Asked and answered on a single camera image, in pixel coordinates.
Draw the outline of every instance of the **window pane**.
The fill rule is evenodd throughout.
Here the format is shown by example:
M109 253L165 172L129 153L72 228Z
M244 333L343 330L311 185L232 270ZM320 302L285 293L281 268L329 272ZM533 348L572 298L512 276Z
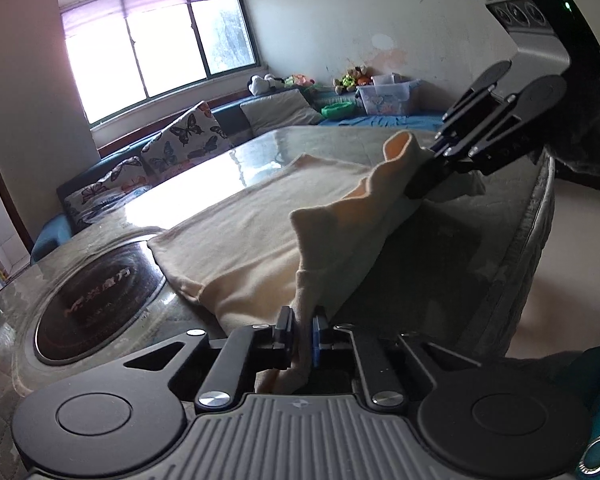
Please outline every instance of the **window pane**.
M212 74L255 63L238 0L191 4Z
M81 26L66 47L90 123L146 99L121 16Z
M186 4L127 18L150 96L206 77Z

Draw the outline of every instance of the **blue mat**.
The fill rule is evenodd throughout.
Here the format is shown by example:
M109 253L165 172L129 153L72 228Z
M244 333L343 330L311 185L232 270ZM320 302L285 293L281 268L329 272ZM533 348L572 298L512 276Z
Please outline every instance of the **blue mat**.
M436 132L442 126L442 112L423 112L422 114L404 115L369 115L343 119L341 121L324 120L320 126L378 126L381 128L413 128Z

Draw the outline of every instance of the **beige floor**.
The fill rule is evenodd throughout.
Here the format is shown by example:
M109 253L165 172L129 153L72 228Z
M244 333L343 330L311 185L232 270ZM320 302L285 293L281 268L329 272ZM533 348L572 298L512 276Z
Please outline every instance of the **beige floor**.
M510 357L600 345L600 192L555 182L555 216Z

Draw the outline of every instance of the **round black cooktop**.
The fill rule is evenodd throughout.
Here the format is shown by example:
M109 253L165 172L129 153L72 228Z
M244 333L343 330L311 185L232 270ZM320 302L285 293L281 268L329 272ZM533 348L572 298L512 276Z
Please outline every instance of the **round black cooktop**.
M164 283L146 241L103 254L55 294L36 329L37 358L49 365L76 362L109 343Z

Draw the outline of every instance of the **gray pillow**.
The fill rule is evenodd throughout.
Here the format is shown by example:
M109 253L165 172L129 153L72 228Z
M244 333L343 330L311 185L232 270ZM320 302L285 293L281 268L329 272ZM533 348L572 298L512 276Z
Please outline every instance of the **gray pillow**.
M324 119L299 90L269 95L240 105L257 137L284 126L306 126Z

